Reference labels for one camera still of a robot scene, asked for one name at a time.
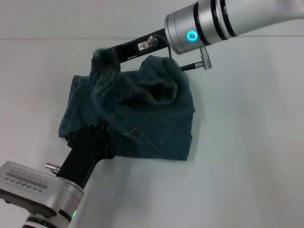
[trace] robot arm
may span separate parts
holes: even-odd
[[[142,48],[143,42],[158,34],[166,37],[178,55],[200,49],[202,64],[210,69],[206,46],[294,19],[304,19],[303,0],[199,0],[167,15],[164,29],[113,47],[113,51],[121,63],[167,47],[159,40],[157,45]]]
[[[107,122],[68,133],[66,140],[72,150],[63,165],[46,165],[56,176],[9,161],[0,167],[0,198],[30,213],[23,228],[67,228],[96,164],[115,156]]]

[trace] white background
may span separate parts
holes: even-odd
[[[69,148],[57,131],[73,75],[89,74],[96,48],[161,29],[168,13],[191,3],[2,0],[0,165],[61,165]],[[189,160],[100,162],[70,227],[304,227],[304,21],[215,44],[209,53],[212,70],[188,72],[197,110]],[[200,54],[174,58],[182,66]],[[6,228],[28,216],[3,201],[0,211]]]

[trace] denim garment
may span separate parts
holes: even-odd
[[[90,76],[74,76],[59,137],[105,120],[116,155],[185,161],[194,112],[189,80],[173,59],[149,56],[138,71],[121,72],[100,49]]]

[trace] black stripe band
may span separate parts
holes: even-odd
[[[58,214],[60,214],[63,217],[65,217],[69,222],[72,221],[72,217],[69,214],[67,214],[64,210],[60,209],[59,212],[58,212]]]
[[[28,217],[27,222],[34,222],[40,225],[43,225],[47,228],[58,228],[57,226],[55,226],[54,224],[48,222],[48,221],[44,221],[40,218],[33,218],[33,217]]]
[[[203,33],[203,30],[202,30],[202,28],[201,28],[201,26],[200,26],[200,19],[199,19],[199,2],[196,2],[196,3],[194,4],[194,7],[193,7],[193,15],[194,15],[195,27],[196,27],[196,30],[198,31],[200,40],[201,40],[201,41],[204,43],[204,45],[206,45],[206,46],[211,45],[211,44],[207,41],[207,39],[206,39],[206,37],[205,37],[205,35],[204,35],[204,33]]]
[[[229,35],[232,37],[237,37],[237,34],[235,34],[235,32],[233,31],[233,28],[232,28],[229,18],[228,18],[227,9],[226,9],[226,0],[220,0],[220,8],[221,8],[224,22],[225,22]]]
[[[222,31],[220,25],[219,25],[219,18],[217,14],[217,6],[215,3],[216,0],[211,0],[211,13],[212,13],[212,18],[213,18],[213,23],[216,31],[218,32],[219,37],[222,40],[227,40],[228,38],[225,37],[224,32]]]

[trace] black cable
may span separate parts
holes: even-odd
[[[194,69],[196,69],[196,63],[191,63],[188,65],[182,66],[180,69],[181,69],[181,71],[194,70]]]
[[[153,34],[152,36],[153,36],[154,38],[160,38],[160,39],[162,39],[162,40],[166,43],[166,45],[167,45],[167,47],[168,47],[168,50],[169,50],[169,57],[172,58],[172,53],[171,53],[170,44],[168,43],[168,40],[166,39],[166,37],[164,37],[164,36],[162,36],[162,35],[158,35],[158,34]]]

